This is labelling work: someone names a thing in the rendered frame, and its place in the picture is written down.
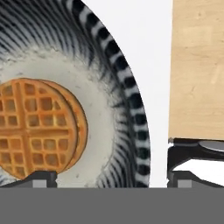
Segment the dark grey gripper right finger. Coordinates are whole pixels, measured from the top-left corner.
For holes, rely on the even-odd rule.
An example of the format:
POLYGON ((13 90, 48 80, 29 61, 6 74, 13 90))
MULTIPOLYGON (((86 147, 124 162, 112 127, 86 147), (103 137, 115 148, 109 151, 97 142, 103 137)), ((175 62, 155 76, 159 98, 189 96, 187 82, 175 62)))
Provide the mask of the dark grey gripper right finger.
POLYGON ((168 175, 168 179, 169 181, 167 186, 172 188, 224 188, 224 185, 218 185, 213 182, 201 179, 190 171, 171 171, 168 175))

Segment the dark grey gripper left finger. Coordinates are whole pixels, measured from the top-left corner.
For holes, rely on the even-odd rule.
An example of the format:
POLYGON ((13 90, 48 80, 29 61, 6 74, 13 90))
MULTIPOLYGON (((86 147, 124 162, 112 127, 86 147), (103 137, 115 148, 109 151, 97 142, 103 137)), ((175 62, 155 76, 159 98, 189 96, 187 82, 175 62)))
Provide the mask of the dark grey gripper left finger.
POLYGON ((56 171, 35 171, 25 179, 3 185, 3 188, 56 188, 58 174, 56 171))

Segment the black and white striped bowl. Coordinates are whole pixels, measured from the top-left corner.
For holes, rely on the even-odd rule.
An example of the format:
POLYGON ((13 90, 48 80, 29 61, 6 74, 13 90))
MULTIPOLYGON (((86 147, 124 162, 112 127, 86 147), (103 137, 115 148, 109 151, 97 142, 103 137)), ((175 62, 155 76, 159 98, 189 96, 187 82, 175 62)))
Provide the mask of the black and white striped bowl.
MULTIPOLYGON (((145 188, 151 147, 144 104, 125 57, 82 0, 0 0, 0 84, 55 82, 87 118, 78 162, 57 173, 58 188, 145 188)), ((0 168, 0 186, 22 179, 0 168)))

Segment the golden round waffle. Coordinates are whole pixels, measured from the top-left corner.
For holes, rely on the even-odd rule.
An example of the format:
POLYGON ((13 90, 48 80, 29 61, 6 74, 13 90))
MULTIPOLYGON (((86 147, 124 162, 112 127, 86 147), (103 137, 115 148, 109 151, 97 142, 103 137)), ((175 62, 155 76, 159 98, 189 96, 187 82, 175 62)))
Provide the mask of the golden round waffle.
POLYGON ((17 179, 62 173, 81 158, 88 121, 75 96, 49 80, 0 84, 0 168, 17 179))

